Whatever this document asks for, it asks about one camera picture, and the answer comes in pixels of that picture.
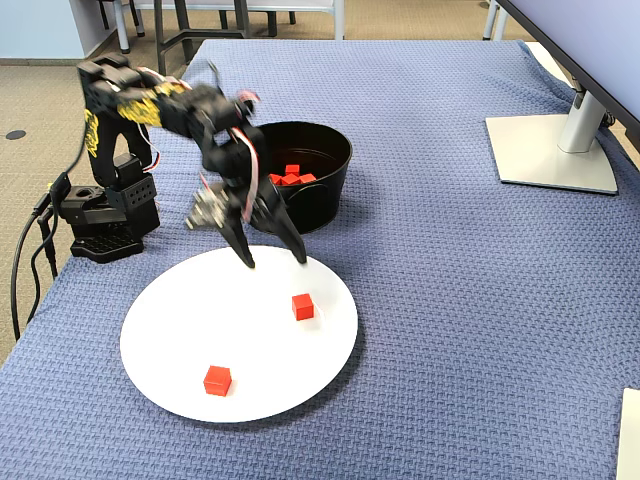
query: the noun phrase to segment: white plate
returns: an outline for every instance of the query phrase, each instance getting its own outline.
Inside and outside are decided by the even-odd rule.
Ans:
[[[133,302],[120,353],[133,384],[158,406],[206,422],[246,422],[289,410],[346,363],[358,331],[349,289],[313,258],[253,246],[256,268],[231,248],[167,270]],[[316,316],[296,321],[291,297],[309,293]],[[226,397],[208,395],[210,365],[228,367]]]

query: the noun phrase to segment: red block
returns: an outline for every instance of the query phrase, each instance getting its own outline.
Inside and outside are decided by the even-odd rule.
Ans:
[[[293,173],[290,173],[286,177],[282,177],[281,185],[297,185],[299,183],[300,183],[300,177],[298,177],[297,175],[294,175]]]
[[[312,173],[307,173],[306,175],[302,175],[300,177],[300,183],[309,183],[316,180],[316,177]]]
[[[225,367],[209,367],[207,376],[204,377],[204,389],[209,395],[226,397],[231,385],[231,370]]]
[[[289,175],[292,173],[293,175],[300,175],[300,165],[287,165],[284,167],[284,174]]]
[[[305,293],[304,295],[296,295],[293,297],[293,314],[298,321],[313,318],[315,312],[313,310],[311,295]]]

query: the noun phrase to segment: wall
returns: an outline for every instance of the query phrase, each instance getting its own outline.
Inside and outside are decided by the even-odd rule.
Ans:
[[[109,33],[97,0],[0,0],[0,58],[85,58]]]
[[[98,0],[69,0],[69,3],[71,4],[71,11],[80,36],[80,43],[84,52],[82,58],[84,58],[89,56],[115,30],[116,22],[113,18],[113,4],[104,3],[104,10],[107,12],[109,21],[109,30],[105,30]],[[128,7],[125,8],[125,15],[127,15],[129,14],[129,9]]]

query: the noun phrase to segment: black connector plug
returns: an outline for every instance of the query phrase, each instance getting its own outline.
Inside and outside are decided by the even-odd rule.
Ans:
[[[56,178],[56,181],[51,184],[51,188],[49,189],[53,208],[60,211],[60,204],[62,200],[69,195],[70,191],[71,181],[69,180],[69,175],[67,175],[67,172],[62,172],[58,178]]]
[[[36,203],[33,207],[33,215],[35,217],[39,217],[44,213],[47,207],[51,204],[51,194],[49,192],[45,193],[38,203]]]

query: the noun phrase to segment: black bowl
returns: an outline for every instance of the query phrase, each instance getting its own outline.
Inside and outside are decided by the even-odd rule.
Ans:
[[[285,166],[293,164],[300,165],[301,175],[316,177],[309,183],[277,186],[298,232],[327,225],[338,213],[351,160],[349,140],[333,128],[314,123],[270,123],[260,129],[271,152],[271,173],[284,175]]]

